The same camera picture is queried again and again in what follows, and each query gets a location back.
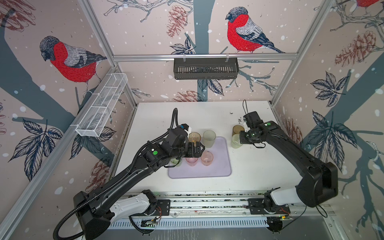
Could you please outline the pink glass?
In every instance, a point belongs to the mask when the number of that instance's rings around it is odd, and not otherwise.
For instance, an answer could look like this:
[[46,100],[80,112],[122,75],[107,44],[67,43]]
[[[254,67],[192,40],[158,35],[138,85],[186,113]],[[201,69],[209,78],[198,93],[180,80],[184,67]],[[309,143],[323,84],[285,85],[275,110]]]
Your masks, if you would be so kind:
[[197,164],[198,158],[186,158],[186,162],[189,166],[193,167]]
[[214,160],[214,155],[209,151],[204,151],[201,156],[201,161],[204,166],[209,166]]

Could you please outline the smooth yellow glass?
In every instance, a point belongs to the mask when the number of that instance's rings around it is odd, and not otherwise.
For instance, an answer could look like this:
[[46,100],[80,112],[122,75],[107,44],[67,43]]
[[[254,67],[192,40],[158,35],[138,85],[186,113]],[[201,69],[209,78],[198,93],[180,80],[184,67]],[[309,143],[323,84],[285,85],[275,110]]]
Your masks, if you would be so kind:
[[197,143],[201,141],[201,135],[197,132],[192,132],[188,136],[188,140],[191,143]]

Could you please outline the amber textured glass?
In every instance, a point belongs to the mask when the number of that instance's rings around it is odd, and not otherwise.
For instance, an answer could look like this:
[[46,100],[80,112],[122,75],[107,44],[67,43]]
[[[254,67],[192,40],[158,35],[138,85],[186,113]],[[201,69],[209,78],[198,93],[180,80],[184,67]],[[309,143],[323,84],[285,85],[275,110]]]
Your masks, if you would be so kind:
[[244,130],[245,129],[242,125],[235,125],[235,126],[233,126],[233,129],[232,129],[232,136],[239,134],[241,131],[244,131]]

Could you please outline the smooth green glass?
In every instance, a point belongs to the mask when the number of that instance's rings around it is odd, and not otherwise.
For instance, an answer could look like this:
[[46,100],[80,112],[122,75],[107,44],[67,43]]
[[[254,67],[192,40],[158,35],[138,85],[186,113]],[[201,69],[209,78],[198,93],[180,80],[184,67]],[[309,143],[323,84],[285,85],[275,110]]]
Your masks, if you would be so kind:
[[173,158],[173,159],[171,159],[170,160],[170,165],[171,166],[176,166],[176,167],[178,167],[178,166],[180,166],[181,165],[181,163],[182,163],[182,159],[175,159],[175,158]]

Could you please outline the tall pale green textured glass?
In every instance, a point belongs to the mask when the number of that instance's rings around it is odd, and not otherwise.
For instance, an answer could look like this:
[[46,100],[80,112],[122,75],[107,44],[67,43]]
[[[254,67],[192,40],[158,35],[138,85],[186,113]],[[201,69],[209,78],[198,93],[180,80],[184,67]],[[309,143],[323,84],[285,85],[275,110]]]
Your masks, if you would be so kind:
[[203,133],[203,145],[206,148],[211,148],[215,143],[216,137],[217,136],[216,136],[216,133],[214,131],[206,130]]

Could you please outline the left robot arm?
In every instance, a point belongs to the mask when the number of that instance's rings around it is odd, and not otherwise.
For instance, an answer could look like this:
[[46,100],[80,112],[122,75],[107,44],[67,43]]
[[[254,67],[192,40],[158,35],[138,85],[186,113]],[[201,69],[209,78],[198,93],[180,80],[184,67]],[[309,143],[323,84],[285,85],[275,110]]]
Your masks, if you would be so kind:
[[189,142],[181,127],[148,141],[135,154],[132,163],[101,187],[74,197],[76,216],[87,240],[94,240],[112,222],[136,214],[158,214],[158,200],[150,190],[128,199],[121,197],[144,178],[161,168],[171,168],[170,160],[200,158],[205,150],[201,142]]

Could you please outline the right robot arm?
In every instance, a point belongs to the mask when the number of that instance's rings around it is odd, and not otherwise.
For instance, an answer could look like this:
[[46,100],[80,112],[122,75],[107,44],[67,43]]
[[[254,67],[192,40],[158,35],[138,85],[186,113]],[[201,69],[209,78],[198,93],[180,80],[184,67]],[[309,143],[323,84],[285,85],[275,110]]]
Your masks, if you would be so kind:
[[297,186],[279,188],[265,195],[265,207],[303,203],[314,208],[338,195],[338,170],[333,163],[324,163],[291,140],[281,127],[263,122],[257,112],[244,115],[249,131],[240,132],[241,144],[269,144],[278,150],[302,177]]

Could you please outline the lilac plastic tray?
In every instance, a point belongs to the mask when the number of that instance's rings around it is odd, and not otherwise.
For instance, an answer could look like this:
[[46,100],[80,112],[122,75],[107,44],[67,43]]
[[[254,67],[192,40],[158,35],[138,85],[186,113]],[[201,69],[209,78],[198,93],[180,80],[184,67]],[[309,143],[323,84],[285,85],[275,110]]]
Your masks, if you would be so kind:
[[185,158],[175,168],[168,169],[168,176],[171,179],[209,178],[226,177],[232,173],[227,140],[224,137],[217,137],[212,148],[204,151],[213,154],[213,161],[205,166],[201,159],[196,161],[194,166],[187,163]]

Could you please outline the black hanging basket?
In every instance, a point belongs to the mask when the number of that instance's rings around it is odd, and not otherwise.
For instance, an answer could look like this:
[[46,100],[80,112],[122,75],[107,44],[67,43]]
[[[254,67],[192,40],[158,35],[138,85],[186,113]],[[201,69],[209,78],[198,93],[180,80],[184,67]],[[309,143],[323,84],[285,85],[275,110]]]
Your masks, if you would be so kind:
[[239,73],[237,58],[187,58],[174,60],[176,80],[230,80]]

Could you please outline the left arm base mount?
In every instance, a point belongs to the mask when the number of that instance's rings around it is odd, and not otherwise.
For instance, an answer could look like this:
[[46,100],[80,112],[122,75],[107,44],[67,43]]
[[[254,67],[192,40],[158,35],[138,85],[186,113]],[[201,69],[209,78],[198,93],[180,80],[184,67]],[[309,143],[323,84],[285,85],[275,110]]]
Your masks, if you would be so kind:
[[171,201],[168,199],[160,199],[157,201],[156,207],[150,207],[148,211],[140,214],[134,214],[133,217],[151,217],[151,216],[168,216],[170,214]]

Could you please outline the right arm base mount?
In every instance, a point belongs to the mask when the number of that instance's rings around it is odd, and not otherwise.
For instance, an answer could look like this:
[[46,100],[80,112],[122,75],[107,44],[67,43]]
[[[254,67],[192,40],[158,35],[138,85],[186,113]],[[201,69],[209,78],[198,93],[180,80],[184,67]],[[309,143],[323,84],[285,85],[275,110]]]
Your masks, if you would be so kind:
[[272,199],[272,190],[264,194],[264,198],[248,199],[248,209],[251,215],[290,215],[289,205],[277,205]]

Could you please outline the horizontal aluminium rail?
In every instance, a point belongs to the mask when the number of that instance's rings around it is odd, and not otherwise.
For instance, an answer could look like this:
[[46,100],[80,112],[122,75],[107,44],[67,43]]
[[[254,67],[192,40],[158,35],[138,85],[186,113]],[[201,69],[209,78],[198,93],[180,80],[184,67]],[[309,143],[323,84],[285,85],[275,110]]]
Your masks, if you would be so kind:
[[195,54],[195,55],[115,55],[113,60],[120,62],[155,62],[172,61],[174,59],[199,59],[199,58],[237,58],[238,60],[289,60],[293,61],[298,57],[296,53],[257,53],[257,54]]

